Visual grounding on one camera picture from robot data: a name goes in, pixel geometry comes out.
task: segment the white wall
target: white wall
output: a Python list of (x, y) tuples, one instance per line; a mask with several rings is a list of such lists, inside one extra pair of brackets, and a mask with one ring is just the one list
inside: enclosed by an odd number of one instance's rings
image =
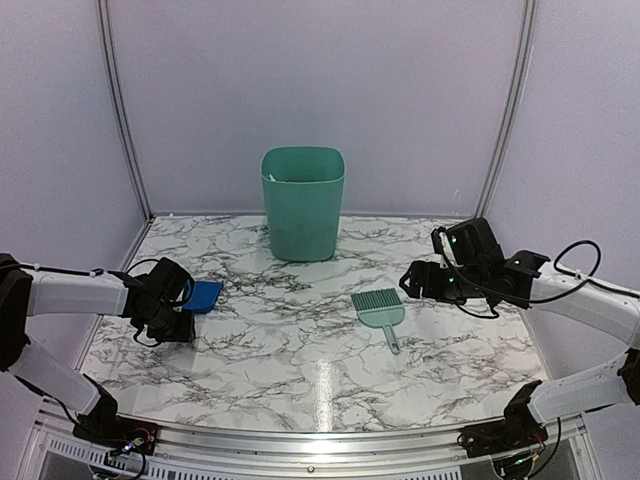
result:
[[(574, 240), (603, 250), (598, 276), (640, 289), (640, 3), (539, 2), (535, 43), (506, 163), (489, 209), (505, 254), (553, 257)], [(583, 270), (591, 252), (569, 261)], [(617, 340), (529, 312), (554, 376), (624, 350)], [(605, 478), (637, 480), (640, 409), (589, 417)]]
[[(0, 2), (0, 251), (117, 268), (142, 226), (103, 66), (94, 2)], [(31, 319), (71, 363), (89, 318)], [(39, 399), (0, 374), (0, 465), (14, 478)]]
[(345, 156), (347, 212), (472, 214), (522, 12), (513, 0), (114, 2), (152, 208), (261, 211), (265, 152), (310, 144)]

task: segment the blue sponge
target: blue sponge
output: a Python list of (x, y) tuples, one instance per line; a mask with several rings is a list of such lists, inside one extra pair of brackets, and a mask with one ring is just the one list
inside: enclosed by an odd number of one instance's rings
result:
[(183, 308), (193, 313), (209, 313), (213, 310), (223, 284), (217, 282), (195, 282), (193, 295)]

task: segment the marble tabletop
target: marble tabletop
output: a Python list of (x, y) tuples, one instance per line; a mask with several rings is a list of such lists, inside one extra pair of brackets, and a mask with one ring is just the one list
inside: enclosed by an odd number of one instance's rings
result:
[(501, 415), (521, 385), (545, 378), (517, 309), (481, 320), (398, 289), (396, 356), (351, 304), (351, 293), (394, 287), (411, 261), (432, 258), (431, 231), (453, 223), (343, 217), (335, 257), (302, 264), (271, 255), (264, 217), (158, 218), (136, 261), (166, 256), (196, 280), (224, 282), (216, 309), (196, 316), (193, 345), (154, 349), (133, 342), (128, 320), (106, 317), (82, 372), (122, 413), (190, 425), (360, 432)]

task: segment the brush handle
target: brush handle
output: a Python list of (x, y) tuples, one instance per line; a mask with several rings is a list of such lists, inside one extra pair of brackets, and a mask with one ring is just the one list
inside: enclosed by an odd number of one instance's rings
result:
[(391, 353), (398, 355), (400, 353), (400, 344), (393, 331), (393, 327), (391, 325), (383, 325), (382, 329), (384, 330), (384, 336), (387, 337), (387, 343), (389, 344)]

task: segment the green trash can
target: green trash can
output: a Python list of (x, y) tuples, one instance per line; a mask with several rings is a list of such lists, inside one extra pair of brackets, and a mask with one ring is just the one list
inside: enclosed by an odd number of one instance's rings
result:
[(318, 262), (333, 256), (344, 159), (328, 147), (281, 147), (262, 160), (262, 190), (276, 258)]

